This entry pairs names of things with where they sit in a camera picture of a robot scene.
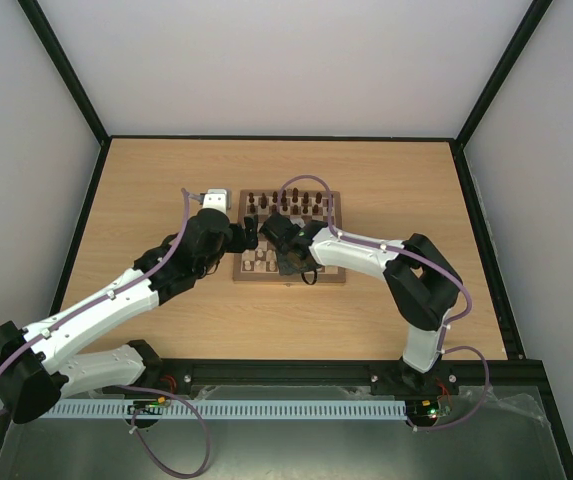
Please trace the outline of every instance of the purple cable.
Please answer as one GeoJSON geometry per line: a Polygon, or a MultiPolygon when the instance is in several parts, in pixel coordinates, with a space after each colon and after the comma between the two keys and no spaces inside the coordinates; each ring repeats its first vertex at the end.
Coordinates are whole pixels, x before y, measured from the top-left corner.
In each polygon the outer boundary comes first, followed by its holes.
{"type": "Polygon", "coordinates": [[[445,430],[447,428],[451,428],[451,427],[454,427],[456,425],[460,425],[460,424],[464,423],[466,420],[468,420],[470,417],[475,415],[475,412],[477,412],[477,410],[479,410],[479,408],[482,406],[482,403],[484,403],[484,401],[486,400],[486,393],[488,392],[488,389],[490,388],[490,372],[488,370],[488,362],[484,358],[484,355],[482,355],[482,352],[477,350],[475,347],[461,346],[461,347],[449,348],[448,350],[446,350],[444,352],[444,355],[448,355],[449,353],[457,352],[459,350],[470,350],[471,352],[475,352],[479,356],[480,360],[482,361],[482,364],[484,365],[484,375],[485,375],[485,377],[484,377],[484,389],[482,390],[482,395],[481,395],[479,401],[475,404],[475,406],[466,415],[464,415],[463,417],[458,418],[457,420],[454,420],[450,423],[446,423],[444,425],[434,425],[432,427],[417,427],[409,418],[408,424],[411,427],[413,427],[413,431],[433,432],[433,431],[437,431],[437,430],[445,430]]]}
{"type": "MultiPolygon", "coordinates": [[[[179,232],[177,233],[177,238],[175,238],[175,241],[171,245],[168,252],[166,252],[166,255],[164,255],[162,260],[157,265],[155,265],[153,268],[151,268],[148,272],[146,272],[141,277],[137,277],[136,279],[128,282],[126,285],[119,287],[119,288],[116,288],[114,290],[115,295],[118,295],[118,294],[128,290],[129,288],[133,287],[134,285],[138,284],[139,282],[142,282],[142,281],[146,280],[147,278],[151,277],[152,275],[154,275],[160,268],[162,268],[166,264],[166,262],[168,262],[170,257],[173,256],[173,254],[175,253],[175,250],[177,250],[177,247],[179,246],[179,242],[181,241],[182,236],[184,235],[184,231],[186,230],[186,224],[188,223],[188,217],[190,216],[189,193],[184,188],[182,188],[182,196],[184,197],[184,217],[182,218],[182,225],[181,225],[181,228],[179,229],[179,232]]],[[[68,315],[65,315],[64,317],[62,317],[56,323],[51,325],[48,328],[48,330],[51,332],[54,332],[59,327],[64,325],[66,322],[75,318],[77,315],[80,315],[81,313],[93,308],[94,306],[99,305],[100,303],[108,300],[109,298],[110,297],[108,295],[103,295],[101,297],[95,298],[94,300],[88,302],[87,304],[82,305],[77,310],[74,310],[74,311],[70,312],[68,315]]],[[[6,369],[8,369],[8,367],[10,367],[10,365],[12,365],[12,363],[15,360],[17,360],[25,351],[27,351],[29,348],[33,347],[33,345],[35,345],[37,342],[39,342],[42,339],[44,339],[44,336],[40,333],[37,336],[35,336],[33,339],[31,339],[30,341],[26,342],[21,347],[19,347],[17,350],[15,350],[0,365],[0,377],[6,371],[6,369]]],[[[2,415],[4,413],[6,413],[6,410],[2,408],[0,410],[0,415],[2,415]]]]}
{"type": "MultiPolygon", "coordinates": [[[[377,249],[381,248],[381,244],[376,243],[376,242],[369,242],[368,240],[362,240],[359,238],[354,238],[354,237],[351,237],[350,235],[347,235],[344,233],[341,234],[341,237],[340,237],[340,235],[338,235],[338,231],[335,228],[335,225],[333,224],[333,217],[331,214],[332,209],[333,209],[333,196],[331,194],[330,187],[328,186],[328,184],[324,180],[322,180],[321,178],[319,178],[315,175],[298,175],[294,178],[291,178],[286,183],[284,183],[284,185],[282,185],[282,187],[279,189],[279,198],[281,198],[281,196],[284,192],[284,189],[286,187],[288,187],[291,183],[294,183],[298,180],[303,180],[303,179],[315,180],[316,182],[321,184],[322,187],[324,187],[324,189],[326,190],[326,195],[328,196],[327,223],[328,223],[328,230],[330,231],[330,233],[332,235],[334,235],[337,238],[341,238],[341,240],[345,240],[349,243],[353,243],[355,245],[360,245],[362,247],[370,247],[370,248],[377,248],[377,249]]],[[[454,322],[455,320],[459,320],[460,318],[465,317],[473,309],[473,299],[470,295],[470,292],[464,286],[464,284],[462,282],[460,282],[457,279],[457,277],[455,277],[448,270],[440,267],[435,262],[431,262],[430,260],[422,257],[421,255],[417,255],[416,253],[409,252],[408,250],[404,250],[403,248],[395,247],[392,245],[386,245],[386,250],[388,250],[390,252],[398,253],[400,255],[405,255],[409,258],[412,258],[413,260],[418,261],[419,263],[421,263],[423,265],[426,265],[429,268],[432,268],[433,270],[435,270],[436,272],[440,273],[441,275],[446,277],[448,280],[453,282],[455,284],[455,286],[459,289],[459,291],[462,292],[462,295],[466,299],[466,308],[462,312],[458,313],[457,315],[453,315],[452,317],[449,317],[446,320],[444,320],[444,326],[448,325],[449,323],[454,322]]],[[[442,333],[440,335],[439,342],[437,344],[437,350],[442,349],[445,335],[446,335],[446,329],[442,329],[442,333]]]]}
{"type": "Polygon", "coordinates": [[[131,427],[133,427],[135,429],[134,433],[135,433],[135,435],[137,435],[137,438],[139,439],[139,441],[142,442],[142,445],[144,446],[144,449],[146,450],[146,454],[148,455],[148,457],[153,461],[153,463],[155,465],[157,465],[157,467],[161,471],[163,471],[167,475],[170,475],[171,477],[174,477],[174,478],[195,478],[195,477],[198,477],[199,475],[201,475],[202,473],[204,473],[206,471],[206,468],[208,466],[208,459],[210,458],[210,450],[211,450],[212,442],[211,442],[211,438],[210,438],[210,431],[208,430],[208,425],[206,425],[206,421],[199,414],[199,412],[197,411],[197,409],[195,407],[193,407],[188,401],[184,400],[183,398],[178,397],[177,395],[174,395],[172,393],[164,392],[163,390],[156,390],[154,388],[131,387],[131,386],[127,386],[127,385],[120,385],[120,388],[123,388],[126,390],[131,390],[133,392],[154,393],[155,395],[169,397],[169,398],[172,398],[173,400],[178,401],[179,403],[184,405],[186,408],[188,408],[195,415],[197,420],[199,421],[199,424],[201,425],[202,430],[204,431],[204,436],[206,437],[206,453],[204,454],[204,461],[202,461],[202,464],[193,473],[176,472],[175,470],[172,470],[172,469],[168,468],[166,465],[164,465],[161,462],[161,460],[159,460],[159,458],[157,458],[155,456],[155,454],[153,453],[151,448],[146,443],[146,440],[144,440],[144,437],[142,436],[142,434],[139,433],[139,429],[137,429],[137,427],[135,426],[135,420],[137,419],[137,415],[139,415],[143,409],[136,410],[135,413],[133,413],[133,417],[130,419],[130,425],[131,425],[131,427]]]}

